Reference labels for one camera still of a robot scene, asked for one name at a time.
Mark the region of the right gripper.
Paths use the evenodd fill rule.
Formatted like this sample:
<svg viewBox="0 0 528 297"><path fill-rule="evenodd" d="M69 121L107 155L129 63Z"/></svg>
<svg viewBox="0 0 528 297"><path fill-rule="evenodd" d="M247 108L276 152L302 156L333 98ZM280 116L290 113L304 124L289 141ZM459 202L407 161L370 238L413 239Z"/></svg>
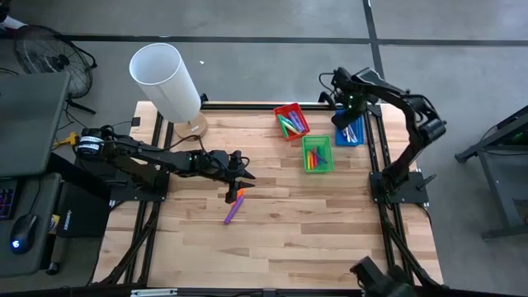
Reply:
<svg viewBox="0 0 528 297"><path fill-rule="evenodd" d="M334 96L336 103L342 105L342 110L336 111L331 122L339 129L344 130L366 109L367 95L340 92Z"/></svg>

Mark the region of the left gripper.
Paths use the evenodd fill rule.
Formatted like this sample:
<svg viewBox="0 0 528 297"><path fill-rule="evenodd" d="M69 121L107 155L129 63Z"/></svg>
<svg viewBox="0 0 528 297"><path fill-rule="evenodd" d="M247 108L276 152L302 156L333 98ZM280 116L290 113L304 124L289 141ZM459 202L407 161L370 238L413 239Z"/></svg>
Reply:
<svg viewBox="0 0 528 297"><path fill-rule="evenodd" d="M254 187L254 185L251 183L238 181L239 177L252 180L256 179L248 170L245 169L246 165L243 163L243 160L244 157L242 156L242 152L239 150L235 150L229 155L229 164L226 173L229 189L225 194L224 200L226 204L231 204L237 200L238 191L245 188Z"/></svg>

